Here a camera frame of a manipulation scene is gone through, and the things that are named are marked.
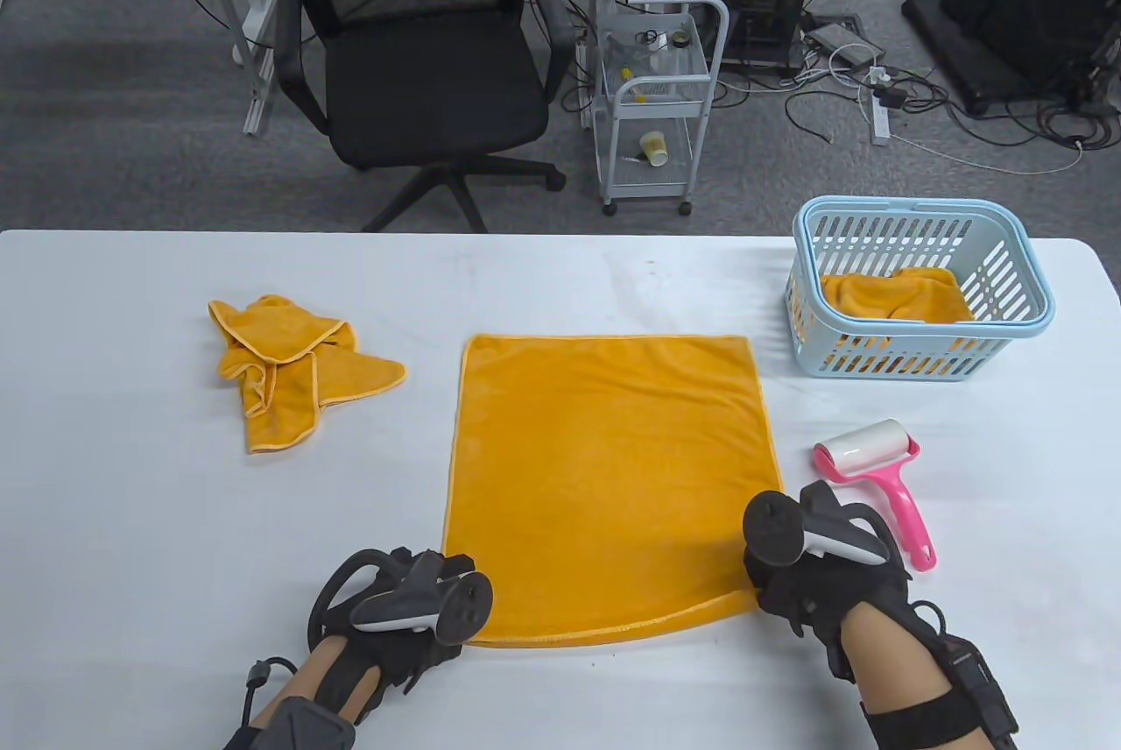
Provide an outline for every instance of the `chair armrest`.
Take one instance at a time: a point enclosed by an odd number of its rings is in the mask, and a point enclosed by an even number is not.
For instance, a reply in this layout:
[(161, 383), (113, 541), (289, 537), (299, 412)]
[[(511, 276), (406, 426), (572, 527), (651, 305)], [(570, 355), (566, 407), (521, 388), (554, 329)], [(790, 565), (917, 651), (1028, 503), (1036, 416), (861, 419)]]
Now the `chair armrest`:
[(327, 133), (330, 130), (327, 118), (304, 77), (304, 59), (300, 54), (302, 10), (302, 0), (277, 0), (276, 48), (272, 62), (284, 94), (295, 102), (313, 126), (319, 129), (319, 133)]
[(552, 102), (564, 74), (576, 57), (576, 29), (562, 0), (536, 0), (537, 8), (545, 18), (545, 31), (549, 40), (549, 66), (545, 73), (545, 99)]

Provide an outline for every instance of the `white cable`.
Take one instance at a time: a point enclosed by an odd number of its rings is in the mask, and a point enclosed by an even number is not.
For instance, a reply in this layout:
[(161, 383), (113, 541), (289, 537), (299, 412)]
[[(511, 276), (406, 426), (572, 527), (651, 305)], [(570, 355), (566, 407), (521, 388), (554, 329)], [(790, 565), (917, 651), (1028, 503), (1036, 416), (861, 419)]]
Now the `white cable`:
[[(837, 53), (843, 52), (844, 49), (849, 49), (852, 46), (863, 46), (864, 49), (869, 48), (868, 44), (845, 44), (844, 46), (837, 46), (837, 48), (833, 49), (833, 53), (830, 54), (830, 61), (828, 61), (830, 75), (833, 76), (834, 80), (836, 80), (837, 84), (843, 84), (845, 87), (849, 87), (849, 89), (860, 89), (861, 87), (860, 82), (846, 82), (844, 78), (842, 78), (841, 76), (837, 75), (837, 73), (843, 73), (845, 71), (844, 70), (840, 70), (839, 71), (839, 70), (835, 68), (835, 66), (833, 66), (833, 59), (835, 57), (837, 57)], [(872, 66), (876, 66), (876, 61), (879, 57), (880, 57), (880, 53), (874, 53), (873, 52), (872, 53), (872, 61), (870, 62), (870, 64)]]
[[(871, 73), (869, 73), (868, 76), (864, 76), (864, 81), (868, 81), (870, 76), (871, 76)], [(868, 85), (864, 84), (864, 82), (861, 82), (861, 87), (867, 89), (868, 92), (869, 92), (869, 94), (872, 93), (872, 89), (868, 87)], [(864, 101), (861, 99), (861, 93), (856, 94), (856, 104), (860, 107), (860, 115), (864, 117), (864, 122), (868, 122), (868, 124), (871, 126), (872, 124), (872, 120), (869, 119), (868, 112), (864, 110)], [(962, 166), (972, 166), (972, 168), (974, 168), (974, 169), (984, 169), (985, 172), (995, 172), (995, 173), (1000, 173), (1001, 175), (1013, 175), (1013, 176), (1016, 176), (1018, 178), (1034, 178), (1034, 177), (1038, 177), (1040, 175), (1057, 175), (1060, 172), (1066, 172), (1067, 169), (1073, 169), (1074, 166), (1077, 166), (1082, 161), (1082, 156), (1085, 154), (1085, 149), (1082, 148), (1082, 143), (1076, 140), (1074, 145), (1076, 145), (1077, 148), (1078, 148), (1078, 156), (1074, 158), (1073, 163), (1069, 163), (1066, 166), (1060, 166), (1057, 169), (1041, 169), (1040, 172), (1016, 172), (1015, 169), (1001, 169), (1000, 166), (985, 166), (984, 164), (975, 164), (972, 160), (963, 160), (963, 158), (954, 157), (953, 155), (946, 155), (946, 154), (942, 152), (941, 150), (934, 150), (934, 149), (927, 148), (926, 146), (924, 146), (920, 142), (915, 142), (914, 140), (908, 140), (908, 138), (900, 137), (899, 135), (895, 135), (893, 133), (893, 135), (891, 135), (891, 138), (892, 138), (892, 140), (899, 140), (905, 146), (910, 146), (911, 148), (916, 148), (918, 150), (925, 150), (926, 154), (934, 155), (935, 157), (943, 157), (946, 160), (953, 160), (955, 164), (961, 164)]]
[(753, 94), (753, 96), (766, 96), (766, 94), (768, 94), (768, 93), (770, 93), (770, 94), (794, 93), (797, 90), (802, 90), (807, 84), (812, 84), (813, 82), (816, 82), (819, 78), (825, 78), (830, 74), (828, 70), (808, 70), (808, 71), (806, 71), (806, 73), (813, 73), (813, 75), (810, 77), (807, 77), (807, 78), (793, 78), (793, 80), (791, 78), (786, 78), (786, 80), (784, 80), (784, 82), (794, 82), (795, 86), (793, 86), (793, 87), (776, 87), (773, 90), (768, 90), (766, 87), (762, 87), (760, 90), (756, 90), (756, 89), (752, 87), (751, 82), (748, 83), (747, 87), (742, 87), (741, 85), (732, 84), (732, 82), (725, 82), (723, 78), (717, 78), (716, 81), (721, 82), (721, 84), (723, 84), (729, 90), (736, 90), (738, 93), (750, 93), (750, 94)]
[(1012, 169), (1001, 169), (998, 168), (997, 166), (985, 166), (984, 164), (974, 164), (973, 161), (970, 160), (962, 160), (962, 158), (960, 157), (954, 157), (953, 155), (945, 155), (941, 152), (941, 150), (928, 149), (926, 146), (915, 142), (914, 140), (906, 140), (899, 135), (891, 135), (891, 138), (892, 140), (899, 140), (900, 142), (908, 145), (911, 148), (916, 148), (918, 150), (925, 150), (926, 154), (936, 155), (937, 157), (947, 158), (947, 160), (953, 160), (955, 164), (961, 164), (962, 166), (973, 166), (974, 169), (984, 169), (985, 172), (999, 172), (1001, 175), (1015, 175), (1020, 178), (1034, 178), (1038, 175), (1057, 175), (1060, 172), (1073, 169), (1074, 166), (1077, 166), (1082, 161), (1082, 154), (1083, 154), (1082, 143), (1075, 141), (1074, 145), (1078, 147), (1078, 156), (1074, 158), (1073, 163), (1069, 163), (1066, 166), (1060, 166), (1058, 169), (1044, 169), (1041, 172), (1015, 172)]

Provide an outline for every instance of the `lint roller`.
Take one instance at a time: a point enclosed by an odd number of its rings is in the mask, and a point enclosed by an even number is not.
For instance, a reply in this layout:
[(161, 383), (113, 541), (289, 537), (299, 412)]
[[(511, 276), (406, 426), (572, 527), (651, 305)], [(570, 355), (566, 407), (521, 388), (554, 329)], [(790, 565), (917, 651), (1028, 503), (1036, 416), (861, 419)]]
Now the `lint roller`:
[(918, 444), (898, 420), (887, 419), (822, 441), (814, 446), (817, 471), (834, 484), (870, 481), (888, 498), (899, 526), (899, 538), (917, 572), (933, 570), (938, 558), (926, 524), (900, 476), (905, 464), (917, 459)]

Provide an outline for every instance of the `flat yellow towel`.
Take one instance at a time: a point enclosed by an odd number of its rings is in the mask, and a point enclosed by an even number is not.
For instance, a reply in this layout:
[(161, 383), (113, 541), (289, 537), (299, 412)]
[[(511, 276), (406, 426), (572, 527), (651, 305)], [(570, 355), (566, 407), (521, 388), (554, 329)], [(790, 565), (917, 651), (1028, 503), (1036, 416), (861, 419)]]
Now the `flat yellow towel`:
[(780, 488), (740, 337), (475, 337), (444, 547), (494, 585), (475, 643), (599, 645), (756, 607), (743, 509)]
[(906, 268), (895, 277), (822, 277), (825, 299), (853, 318), (956, 324), (974, 321), (956, 278), (944, 268)]
[(241, 380), (250, 452), (295, 446), (315, 430), (321, 408), (405, 381), (405, 365), (358, 352), (350, 324), (288, 298), (267, 295), (244, 312), (213, 300), (210, 314), (228, 345), (217, 372)]

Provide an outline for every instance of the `white metal cart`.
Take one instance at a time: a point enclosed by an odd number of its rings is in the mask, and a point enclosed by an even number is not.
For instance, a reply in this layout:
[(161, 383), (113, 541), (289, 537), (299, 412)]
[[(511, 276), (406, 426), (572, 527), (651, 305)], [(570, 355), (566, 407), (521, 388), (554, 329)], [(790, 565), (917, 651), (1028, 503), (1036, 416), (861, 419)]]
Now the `white metal cart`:
[[(629, 0), (629, 6), (677, 6), (676, 13), (602, 15), (596, 24), (592, 130), (603, 214), (618, 198), (678, 198), (677, 212), (693, 212), (693, 188), (712, 113), (716, 76), (728, 36), (721, 0)], [(705, 62), (689, 6), (712, 6), (720, 17), (712, 66)], [(640, 141), (665, 138), (668, 160), (654, 166)]]

